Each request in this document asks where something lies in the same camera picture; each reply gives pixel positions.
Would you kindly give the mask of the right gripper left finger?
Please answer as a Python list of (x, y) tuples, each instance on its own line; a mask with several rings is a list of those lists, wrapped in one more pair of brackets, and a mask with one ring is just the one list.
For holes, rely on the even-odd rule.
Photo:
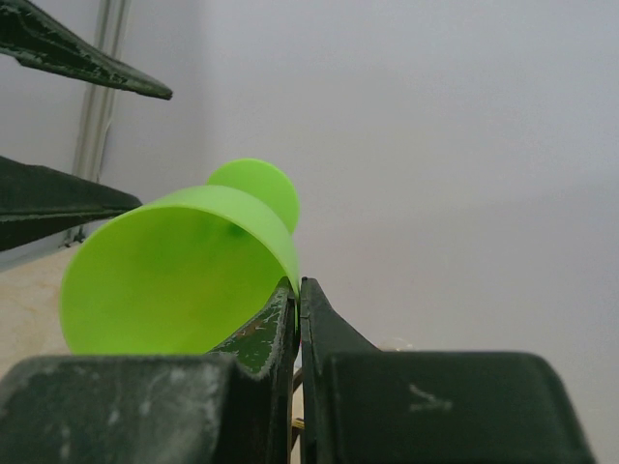
[(195, 356), (44, 356), (1, 382), (5, 463), (286, 463), (296, 298)]

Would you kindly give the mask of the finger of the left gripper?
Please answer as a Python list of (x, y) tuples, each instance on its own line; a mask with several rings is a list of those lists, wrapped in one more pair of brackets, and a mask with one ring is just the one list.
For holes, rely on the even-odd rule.
[(1, 249), (36, 242), (141, 205), (120, 190), (41, 165), (1, 158)]
[(172, 90), (90, 45), (30, 1), (1, 3), (1, 53), (23, 67), (169, 101)]

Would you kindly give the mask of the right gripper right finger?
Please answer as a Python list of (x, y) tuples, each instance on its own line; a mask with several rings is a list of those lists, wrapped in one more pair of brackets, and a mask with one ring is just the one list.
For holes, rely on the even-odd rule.
[(560, 376), (526, 352), (383, 351), (301, 284), (305, 463), (592, 463)]

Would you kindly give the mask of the green goblet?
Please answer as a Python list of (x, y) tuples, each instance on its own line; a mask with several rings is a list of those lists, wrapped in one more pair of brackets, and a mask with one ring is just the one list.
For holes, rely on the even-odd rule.
[(236, 159), (202, 186), (116, 217), (77, 249), (59, 319), (75, 355), (203, 354), (246, 324), (279, 284), (300, 287), (289, 177)]

